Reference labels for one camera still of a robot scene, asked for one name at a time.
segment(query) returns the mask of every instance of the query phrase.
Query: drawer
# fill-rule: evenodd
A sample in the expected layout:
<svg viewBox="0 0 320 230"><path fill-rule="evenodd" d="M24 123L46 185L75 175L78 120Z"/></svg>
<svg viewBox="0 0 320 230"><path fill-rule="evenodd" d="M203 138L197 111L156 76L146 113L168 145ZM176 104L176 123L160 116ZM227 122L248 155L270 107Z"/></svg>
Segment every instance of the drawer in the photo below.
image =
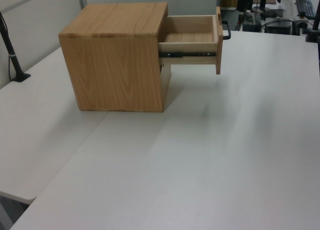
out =
<svg viewBox="0 0 320 230"><path fill-rule="evenodd" d="M222 40L219 8L217 15L166 16L158 33L159 63L216 65Z"/></svg>

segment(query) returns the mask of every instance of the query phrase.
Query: cable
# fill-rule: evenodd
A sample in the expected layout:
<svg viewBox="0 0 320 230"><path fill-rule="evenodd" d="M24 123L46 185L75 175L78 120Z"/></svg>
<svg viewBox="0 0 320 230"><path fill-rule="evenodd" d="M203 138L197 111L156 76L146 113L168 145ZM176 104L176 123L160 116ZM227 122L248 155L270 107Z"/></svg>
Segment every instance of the cable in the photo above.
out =
<svg viewBox="0 0 320 230"><path fill-rule="evenodd" d="M293 21L291 21L289 19L286 19L286 20L279 19L279 20L274 20L274 21L267 22L267 23L263 24L261 27L264 29L264 27L267 26L267 25L275 24L275 23L279 23L279 22L291 22L291 23L293 23Z"/></svg>
<svg viewBox="0 0 320 230"><path fill-rule="evenodd" d="M3 23L4 23L6 33L8 33L7 23L6 23L5 19L4 19L4 17L2 16L1 12L0 12L0 17L1 17L2 21L3 21Z"/></svg>
<svg viewBox="0 0 320 230"><path fill-rule="evenodd" d="M7 23L4 19L4 16L2 16L1 12L0 12L0 18L1 18L2 22L4 23L6 33L9 34ZM9 74L10 82L12 82L11 74L10 74L10 62L11 62L10 56L8 55L8 74Z"/></svg>
<svg viewBox="0 0 320 230"><path fill-rule="evenodd" d="M10 82L12 82L12 79L11 79L11 74L10 74L10 56L8 56L8 73L9 73L9 79L10 79Z"/></svg>
<svg viewBox="0 0 320 230"><path fill-rule="evenodd" d="M257 12L258 12L258 2L259 0L256 0L256 5L255 5L255 14L254 14L254 18L257 19Z"/></svg>

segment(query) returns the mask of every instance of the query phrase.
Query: wooden drawer unit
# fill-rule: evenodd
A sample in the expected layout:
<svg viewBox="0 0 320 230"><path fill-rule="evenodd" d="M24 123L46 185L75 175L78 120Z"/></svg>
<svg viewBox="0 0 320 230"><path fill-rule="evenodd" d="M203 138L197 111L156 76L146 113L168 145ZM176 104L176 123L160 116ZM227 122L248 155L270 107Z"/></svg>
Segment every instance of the wooden drawer unit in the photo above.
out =
<svg viewBox="0 0 320 230"><path fill-rule="evenodd" d="M166 2L89 4L59 33L80 110L162 112L172 64L213 64L216 15L168 16Z"/></svg>

